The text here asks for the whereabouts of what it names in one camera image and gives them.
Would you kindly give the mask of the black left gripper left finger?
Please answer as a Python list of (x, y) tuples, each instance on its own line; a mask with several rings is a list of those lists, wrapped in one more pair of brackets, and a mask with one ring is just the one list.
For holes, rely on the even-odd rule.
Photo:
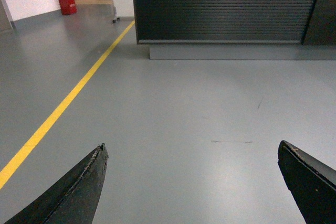
[(105, 144), (97, 146), (6, 223), (92, 223), (108, 158)]

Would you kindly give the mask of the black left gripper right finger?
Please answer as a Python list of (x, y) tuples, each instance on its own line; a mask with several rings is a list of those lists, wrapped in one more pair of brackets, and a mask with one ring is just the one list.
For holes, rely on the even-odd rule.
[(306, 223), (335, 223), (335, 170), (287, 141), (278, 166)]

